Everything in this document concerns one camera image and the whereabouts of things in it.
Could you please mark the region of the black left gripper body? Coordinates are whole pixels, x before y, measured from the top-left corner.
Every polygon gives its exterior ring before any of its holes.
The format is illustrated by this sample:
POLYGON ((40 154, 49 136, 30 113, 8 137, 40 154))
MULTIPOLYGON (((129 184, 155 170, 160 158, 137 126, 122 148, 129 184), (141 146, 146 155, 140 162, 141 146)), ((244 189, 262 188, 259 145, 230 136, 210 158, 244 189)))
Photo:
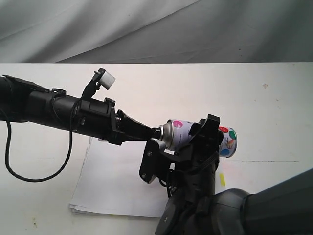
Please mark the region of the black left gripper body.
POLYGON ((121 132, 116 124, 115 101, 109 98, 104 101, 82 100, 78 108, 78 133, 121 145, 121 132))

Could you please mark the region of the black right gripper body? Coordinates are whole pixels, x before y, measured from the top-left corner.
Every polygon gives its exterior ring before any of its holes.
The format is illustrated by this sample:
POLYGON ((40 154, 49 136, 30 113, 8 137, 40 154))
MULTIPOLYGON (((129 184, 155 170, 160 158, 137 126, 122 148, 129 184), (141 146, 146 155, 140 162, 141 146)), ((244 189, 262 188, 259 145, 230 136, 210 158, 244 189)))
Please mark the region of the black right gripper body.
POLYGON ((170 189, 172 194, 182 192, 185 201, 197 203, 201 198, 215 193, 219 153, 193 147, 191 161, 175 163, 170 189))

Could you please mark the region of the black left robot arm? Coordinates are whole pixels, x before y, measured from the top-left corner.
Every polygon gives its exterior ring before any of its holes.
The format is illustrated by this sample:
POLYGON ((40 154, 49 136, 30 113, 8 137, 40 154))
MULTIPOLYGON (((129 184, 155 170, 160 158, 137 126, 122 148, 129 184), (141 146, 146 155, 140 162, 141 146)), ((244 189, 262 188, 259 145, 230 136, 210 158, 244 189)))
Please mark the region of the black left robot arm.
POLYGON ((0 78, 1 120, 72 130, 116 145, 160 137, 160 128, 141 124, 114 107, 115 101, 109 98, 79 99, 63 89, 50 90, 8 75, 0 78))

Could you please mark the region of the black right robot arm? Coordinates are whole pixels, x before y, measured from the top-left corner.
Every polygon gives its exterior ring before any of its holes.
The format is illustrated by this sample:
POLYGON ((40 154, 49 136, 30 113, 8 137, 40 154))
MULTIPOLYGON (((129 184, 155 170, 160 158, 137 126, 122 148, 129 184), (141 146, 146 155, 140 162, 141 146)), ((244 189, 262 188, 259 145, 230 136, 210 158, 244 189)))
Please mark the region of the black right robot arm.
POLYGON ((256 194, 242 189, 214 193, 219 158, 237 148, 234 129, 208 115, 197 123, 169 120, 158 139, 174 151, 165 182, 170 194, 158 235, 310 235, 313 172, 307 170, 256 194))

